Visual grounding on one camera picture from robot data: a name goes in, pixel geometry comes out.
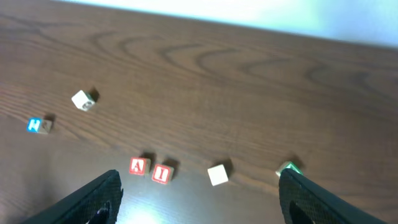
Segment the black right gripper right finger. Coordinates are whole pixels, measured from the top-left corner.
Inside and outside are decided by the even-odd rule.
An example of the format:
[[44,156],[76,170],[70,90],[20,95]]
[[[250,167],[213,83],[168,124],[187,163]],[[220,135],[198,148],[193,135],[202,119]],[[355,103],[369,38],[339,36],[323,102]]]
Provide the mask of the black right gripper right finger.
[[287,224],[385,224],[292,169],[281,172],[279,200]]

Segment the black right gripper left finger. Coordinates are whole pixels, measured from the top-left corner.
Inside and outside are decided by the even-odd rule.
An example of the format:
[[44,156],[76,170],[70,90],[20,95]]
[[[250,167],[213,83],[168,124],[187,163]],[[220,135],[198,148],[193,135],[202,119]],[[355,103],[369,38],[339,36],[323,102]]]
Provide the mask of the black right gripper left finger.
[[122,197],[119,172],[109,170],[23,224],[115,224]]

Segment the red letter A block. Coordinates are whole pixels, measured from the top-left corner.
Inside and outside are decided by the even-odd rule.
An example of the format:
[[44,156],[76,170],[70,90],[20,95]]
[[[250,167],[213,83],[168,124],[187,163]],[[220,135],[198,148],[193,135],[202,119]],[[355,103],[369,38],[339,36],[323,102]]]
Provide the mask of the red letter A block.
[[145,157],[131,157],[129,173],[133,175],[147,175],[150,172],[151,160]]

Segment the red letter I block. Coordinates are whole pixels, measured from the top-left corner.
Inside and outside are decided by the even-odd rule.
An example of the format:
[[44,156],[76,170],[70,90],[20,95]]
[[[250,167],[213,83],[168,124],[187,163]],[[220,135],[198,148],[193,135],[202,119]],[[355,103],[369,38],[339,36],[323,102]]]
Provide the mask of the red letter I block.
[[171,181],[173,174],[173,167],[164,164],[156,164],[152,174],[152,180],[159,184],[167,185]]

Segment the blue number 2 block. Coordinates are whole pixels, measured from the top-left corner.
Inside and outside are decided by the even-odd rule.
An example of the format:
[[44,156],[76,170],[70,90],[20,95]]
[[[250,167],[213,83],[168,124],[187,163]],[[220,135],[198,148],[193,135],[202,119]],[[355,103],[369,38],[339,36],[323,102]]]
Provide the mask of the blue number 2 block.
[[27,122],[26,130],[30,133],[49,134],[53,122],[42,118],[30,118]]

